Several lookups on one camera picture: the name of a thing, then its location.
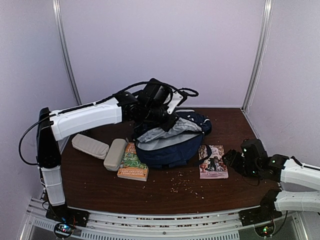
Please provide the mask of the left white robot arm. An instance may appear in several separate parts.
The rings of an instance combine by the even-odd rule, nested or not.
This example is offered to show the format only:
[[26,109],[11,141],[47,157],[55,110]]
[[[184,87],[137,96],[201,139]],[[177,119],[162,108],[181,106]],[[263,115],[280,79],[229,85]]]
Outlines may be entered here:
[[176,117],[173,112],[183,96],[178,89],[151,79],[142,90],[122,89],[102,100],[62,110],[40,111],[37,127],[37,165],[47,194],[49,211],[61,222],[71,220],[63,180],[62,156],[58,142],[106,125],[134,121],[155,123],[168,130]]

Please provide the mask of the navy blue backpack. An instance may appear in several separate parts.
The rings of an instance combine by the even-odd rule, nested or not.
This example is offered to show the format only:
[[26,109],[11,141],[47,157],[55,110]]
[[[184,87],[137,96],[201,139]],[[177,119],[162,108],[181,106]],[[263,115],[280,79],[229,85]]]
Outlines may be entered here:
[[185,166],[212,132],[209,117],[191,108],[174,111],[178,119],[169,131],[154,123],[136,124],[132,139],[138,159],[153,169]]

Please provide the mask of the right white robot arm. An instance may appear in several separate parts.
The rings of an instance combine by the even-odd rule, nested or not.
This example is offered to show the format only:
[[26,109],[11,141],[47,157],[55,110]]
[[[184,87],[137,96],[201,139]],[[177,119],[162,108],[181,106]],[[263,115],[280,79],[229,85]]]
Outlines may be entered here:
[[243,226],[271,221],[286,211],[320,211],[320,168],[299,161],[294,156],[274,154],[268,156],[259,139],[245,139],[241,151],[229,150],[223,163],[243,177],[270,180],[278,184],[300,186],[300,190],[270,189],[258,207],[239,212]]

